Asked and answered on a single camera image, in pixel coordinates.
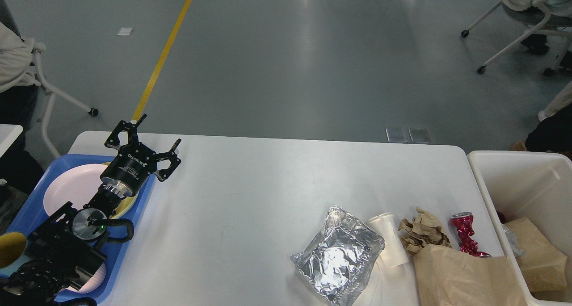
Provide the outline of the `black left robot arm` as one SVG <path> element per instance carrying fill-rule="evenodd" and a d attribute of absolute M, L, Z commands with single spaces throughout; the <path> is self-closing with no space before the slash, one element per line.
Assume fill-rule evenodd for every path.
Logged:
<path fill-rule="evenodd" d="M 136 122 L 120 121 L 105 141 L 117 156 L 101 173 L 101 184 L 81 209 L 66 202 L 23 241 L 23 249 L 1 248 L 3 306 L 57 306 L 56 296 L 72 287 L 80 290 L 106 261 L 107 243 L 123 244 L 134 236 L 133 221 L 114 218 L 121 202 L 139 192 L 149 176 L 167 180 L 180 165 L 178 139 L 169 151 L 157 153 L 141 143 Z"/>

